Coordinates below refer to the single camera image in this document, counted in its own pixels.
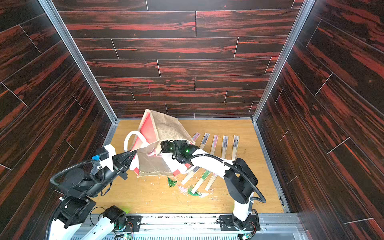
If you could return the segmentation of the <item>bamboo fan green tassel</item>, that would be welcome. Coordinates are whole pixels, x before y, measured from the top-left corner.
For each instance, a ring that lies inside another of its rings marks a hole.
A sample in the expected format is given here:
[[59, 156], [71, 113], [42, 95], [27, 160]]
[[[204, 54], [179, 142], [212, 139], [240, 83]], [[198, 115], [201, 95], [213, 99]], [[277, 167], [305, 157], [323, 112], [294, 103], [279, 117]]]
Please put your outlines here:
[[[184, 185], [186, 184], [193, 176], [194, 174], [200, 169], [200, 167], [195, 167], [192, 171], [190, 171], [186, 177], [181, 181], [181, 184]], [[178, 182], [177, 181], [174, 181], [172, 179], [170, 179], [169, 177], [167, 178], [168, 179], [168, 185], [170, 188], [173, 188], [175, 187], [176, 185], [178, 185]]]

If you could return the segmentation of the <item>green folding fan green tassel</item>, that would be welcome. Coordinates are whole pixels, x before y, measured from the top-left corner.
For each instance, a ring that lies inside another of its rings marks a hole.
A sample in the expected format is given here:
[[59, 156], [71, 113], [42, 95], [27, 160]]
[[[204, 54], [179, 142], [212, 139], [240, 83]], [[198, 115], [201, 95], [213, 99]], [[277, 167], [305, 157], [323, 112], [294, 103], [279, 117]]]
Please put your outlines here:
[[203, 182], [206, 180], [206, 178], [210, 175], [210, 171], [206, 170], [202, 177], [198, 180], [198, 182], [194, 185], [188, 188], [187, 194], [191, 196], [200, 196], [201, 193], [198, 192], [198, 189], [201, 187]]

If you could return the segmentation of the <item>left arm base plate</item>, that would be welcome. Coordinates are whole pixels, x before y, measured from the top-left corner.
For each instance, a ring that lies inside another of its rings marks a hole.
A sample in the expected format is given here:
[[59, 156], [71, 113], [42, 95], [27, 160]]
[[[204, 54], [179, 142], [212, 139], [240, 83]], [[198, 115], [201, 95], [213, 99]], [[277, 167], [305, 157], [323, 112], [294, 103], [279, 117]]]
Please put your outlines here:
[[108, 224], [113, 224], [112, 232], [138, 232], [142, 223], [142, 216], [140, 215], [125, 215], [125, 216], [103, 216]]

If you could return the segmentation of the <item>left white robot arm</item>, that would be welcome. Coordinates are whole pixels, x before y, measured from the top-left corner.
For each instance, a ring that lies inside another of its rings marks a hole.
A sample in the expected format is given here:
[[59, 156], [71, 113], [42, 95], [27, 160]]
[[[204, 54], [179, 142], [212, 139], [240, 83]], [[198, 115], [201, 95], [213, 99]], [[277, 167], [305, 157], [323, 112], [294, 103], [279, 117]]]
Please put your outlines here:
[[116, 154], [112, 145], [106, 145], [90, 160], [54, 174], [50, 182], [64, 197], [50, 216], [45, 239], [71, 239], [96, 207], [93, 199], [106, 195], [117, 177], [127, 179], [127, 171], [137, 159], [137, 151]]

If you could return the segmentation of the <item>folding fan purple print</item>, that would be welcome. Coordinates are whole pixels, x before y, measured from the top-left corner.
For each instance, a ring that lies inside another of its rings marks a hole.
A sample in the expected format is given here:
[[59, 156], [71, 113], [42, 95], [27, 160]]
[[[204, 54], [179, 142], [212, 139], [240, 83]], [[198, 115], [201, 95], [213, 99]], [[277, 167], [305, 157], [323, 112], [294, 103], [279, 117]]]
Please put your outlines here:
[[223, 136], [222, 152], [221, 152], [221, 158], [222, 159], [226, 158], [226, 153], [227, 153], [227, 149], [228, 149], [228, 143], [229, 143], [229, 137], [228, 136]]

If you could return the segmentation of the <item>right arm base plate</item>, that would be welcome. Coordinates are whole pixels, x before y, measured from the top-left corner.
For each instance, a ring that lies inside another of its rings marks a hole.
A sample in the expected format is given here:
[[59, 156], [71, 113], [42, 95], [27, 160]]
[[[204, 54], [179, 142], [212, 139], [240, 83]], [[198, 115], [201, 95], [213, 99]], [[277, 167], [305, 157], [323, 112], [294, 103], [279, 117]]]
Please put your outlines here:
[[260, 231], [259, 217], [250, 214], [245, 221], [237, 219], [233, 214], [220, 215], [217, 219], [221, 231]]

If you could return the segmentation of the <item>folding fan pink tassel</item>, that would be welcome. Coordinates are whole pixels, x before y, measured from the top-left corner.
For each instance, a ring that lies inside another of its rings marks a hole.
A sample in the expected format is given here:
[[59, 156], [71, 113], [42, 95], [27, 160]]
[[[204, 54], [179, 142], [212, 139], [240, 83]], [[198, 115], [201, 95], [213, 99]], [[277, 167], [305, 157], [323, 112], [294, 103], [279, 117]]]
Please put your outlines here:
[[218, 143], [218, 139], [219, 139], [219, 136], [218, 135], [214, 135], [212, 146], [211, 146], [211, 151], [210, 151], [211, 155], [215, 154], [217, 143]]

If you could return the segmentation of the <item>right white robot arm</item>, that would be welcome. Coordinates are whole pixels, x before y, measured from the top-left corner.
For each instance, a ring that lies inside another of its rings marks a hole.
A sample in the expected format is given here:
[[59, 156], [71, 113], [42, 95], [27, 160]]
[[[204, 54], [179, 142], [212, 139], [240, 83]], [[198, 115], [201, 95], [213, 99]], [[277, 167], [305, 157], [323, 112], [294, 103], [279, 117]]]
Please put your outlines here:
[[219, 158], [185, 140], [163, 141], [161, 149], [164, 160], [200, 167], [224, 179], [229, 195], [235, 201], [232, 220], [239, 230], [245, 228], [253, 202], [266, 202], [257, 187], [258, 179], [243, 159]]

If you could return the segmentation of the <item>folding fan dark blue print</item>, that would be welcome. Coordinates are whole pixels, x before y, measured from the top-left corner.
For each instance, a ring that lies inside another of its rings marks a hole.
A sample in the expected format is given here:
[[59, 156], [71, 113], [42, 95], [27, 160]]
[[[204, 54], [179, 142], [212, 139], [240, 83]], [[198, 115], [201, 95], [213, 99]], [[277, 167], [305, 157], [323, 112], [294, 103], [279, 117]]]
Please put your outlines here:
[[232, 148], [232, 160], [236, 160], [240, 137], [234, 135], [233, 148]]

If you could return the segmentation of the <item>folding fan grey print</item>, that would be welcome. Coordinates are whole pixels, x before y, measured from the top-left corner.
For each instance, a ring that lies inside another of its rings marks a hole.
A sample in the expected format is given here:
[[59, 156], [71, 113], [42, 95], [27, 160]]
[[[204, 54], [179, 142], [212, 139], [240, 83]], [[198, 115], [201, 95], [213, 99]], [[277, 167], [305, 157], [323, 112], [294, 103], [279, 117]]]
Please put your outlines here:
[[209, 137], [210, 137], [210, 134], [209, 133], [205, 133], [204, 134], [204, 136], [203, 136], [203, 138], [202, 138], [202, 142], [201, 142], [201, 144], [200, 144], [200, 149], [204, 149], [204, 147], [206, 146], [206, 144], [207, 144], [207, 141], [208, 141], [208, 139], [209, 139]]

